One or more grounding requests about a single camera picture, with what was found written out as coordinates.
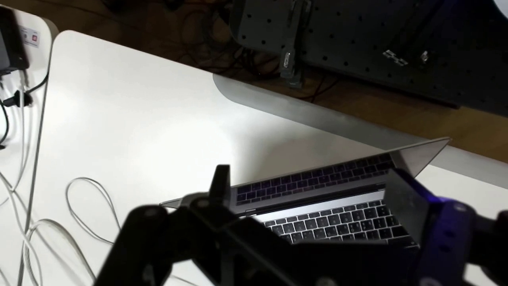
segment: laptop lid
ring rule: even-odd
[[[416,177],[448,144],[439,138],[377,155],[285,174],[231,188],[229,208],[238,215],[262,214],[329,201],[384,187],[394,167]]]

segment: robotic arm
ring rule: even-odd
[[[391,170],[385,203],[420,250],[379,242],[291,245],[253,218],[223,206],[229,166],[219,165],[209,193],[186,196],[171,214],[160,206],[127,217],[95,286],[164,284],[175,262],[193,260],[215,285],[468,285],[466,263],[508,285],[508,211],[496,221],[457,201],[435,197]]]

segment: silver laptop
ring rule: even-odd
[[[416,177],[449,141],[430,140],[234,186],[225,201],[234,213],[253,216],[291,243],[384,240],[415,246],[383,202],[385,176],[400,168]]]

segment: black pegboard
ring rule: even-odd
[[[230,29],[248,48],[280,53],[291,0],[235,0]],[[463,0],[426,42],[424,68],[382,55],[415,0],[312,0],[299,58],[390,88],[508,116],[508,19],[492,0]]]

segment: label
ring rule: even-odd
[[[19,26],[19,32],[21,33],[23,43],[39,48],[39,42],[41,40],[39,32],[23,26]]]

